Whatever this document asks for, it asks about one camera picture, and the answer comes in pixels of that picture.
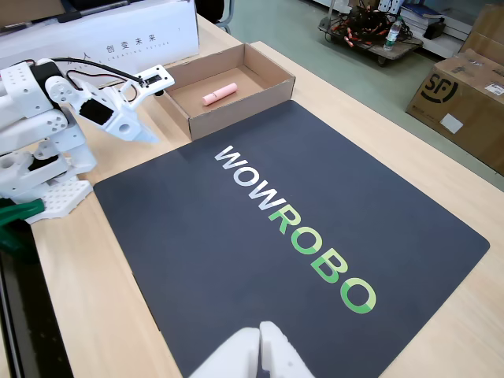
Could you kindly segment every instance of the black mouse pad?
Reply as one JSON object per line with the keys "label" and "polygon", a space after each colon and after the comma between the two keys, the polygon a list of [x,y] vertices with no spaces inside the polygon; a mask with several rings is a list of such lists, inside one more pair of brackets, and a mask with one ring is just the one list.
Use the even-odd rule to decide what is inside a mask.
{"label": "black mouse pad", "polygon": [[377,377],[489,248],[293,101],[94,190],[185,377],[261,321],[316,378]]}

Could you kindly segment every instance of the pink object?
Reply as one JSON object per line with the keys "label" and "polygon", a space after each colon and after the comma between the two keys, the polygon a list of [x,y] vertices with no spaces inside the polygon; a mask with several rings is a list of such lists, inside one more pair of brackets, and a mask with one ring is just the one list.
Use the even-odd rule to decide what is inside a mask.
{"label": "pink object", "polygon": [[229,96],[231,93],[235,93],[237,90],[238,86],[236,85],[236,83],[226,85],[221,89],[217,89],[213,93],[203,96],[203,105],[208,106],[210,104],[213,104],[215,101],[218,101],[226,96]]}

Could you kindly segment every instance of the water bottle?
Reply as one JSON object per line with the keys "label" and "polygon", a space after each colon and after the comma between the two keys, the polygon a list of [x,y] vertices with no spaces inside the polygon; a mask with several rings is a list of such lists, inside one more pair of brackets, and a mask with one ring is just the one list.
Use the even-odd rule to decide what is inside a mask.
{"label": "water bottle", "polygon": [[391,30],[388,32],[387,41],[384,44],[384,50],[390,51],[394,46],[395,40],[401,31],[402,17],[397,17],[396,22],[391,26]]}

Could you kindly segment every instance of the sf logo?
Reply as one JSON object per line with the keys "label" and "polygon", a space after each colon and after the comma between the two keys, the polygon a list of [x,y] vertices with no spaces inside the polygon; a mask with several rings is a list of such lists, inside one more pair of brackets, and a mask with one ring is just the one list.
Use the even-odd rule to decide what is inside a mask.
{"label": "sf logo", "polygon": [[458,88],[458,83],[451,83],[451,81],[446,79],[441,79],[437,73],[433,74],[429,79],[429,84],[425,86],[426,91],[435,97],[430,96],[426,93],[426,91],[422,91],[421,95],[423,98],[429,100],[430,102],[435,102],[436,104],[440,104],[441,102],[446,102],[450,98],[453,97]]}

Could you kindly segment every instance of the white letter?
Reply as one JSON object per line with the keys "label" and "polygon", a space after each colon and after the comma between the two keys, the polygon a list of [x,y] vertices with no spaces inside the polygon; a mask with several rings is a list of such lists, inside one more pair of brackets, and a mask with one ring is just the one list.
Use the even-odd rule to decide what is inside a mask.
{"label": "white letter", "polygon": [[[252,172],[254,174],[254,177],[252,177],[251,180],[242,181],[239,179],[239,175],[243,172]],[[243,168],[236,169],[236,172],[233,175],[233,177],[235,178],[235,182],[238,185],[241,185],[242,187],[249,187],[250,185],[254,185],[255,183],[257,183],[259,181],[259,172],[251,167],[243,167]]]}
{"label": "white letter", "polygon": [[234,168],[234,167],[238,167],[240,165],[244,165],[247,163],[246,160],[241,160],[235,164],[231,164],[233,161],[235,161],[237,158],[239,158],[239,153],[237,152],[233,152],[232,154],[229,154],[229,155],[224,155],[226,154],[228,151],[232,150],[233,149],[233,146],[229,146],[228,148],[226,148],[224,151],[221,151],[216,157],[215,157],[215,160],[222,160],[222,159],[229,159],[228,161],[226,161],[224,163],[224,165],[222,165],[222,167],[224,169],[230,169],[230,168]]}
{"label": "white letter", "polygon": [[255,189],[253,189],[251,191],[251,193],[249,194],[249,197],[252,199],[256,199],[256,198],[263,197],[263,196],[267,195],[267,197],[259,205],[259,209],[266,210],[266,209],[269,209],[270,207],[278,206],[278,205],[281,205],[282,203],[286,202],[285,199],[282,198],[282,199],[277,199],[275,202],[269,203],[269,201],[271,201],[272,198],[276,196],[276,190],[269,189],[267,191],[262,191],[261,193],[259,193],[259,191],[263,187],[265,187],[266,185],[268,185],[268,181],[264,180]]}

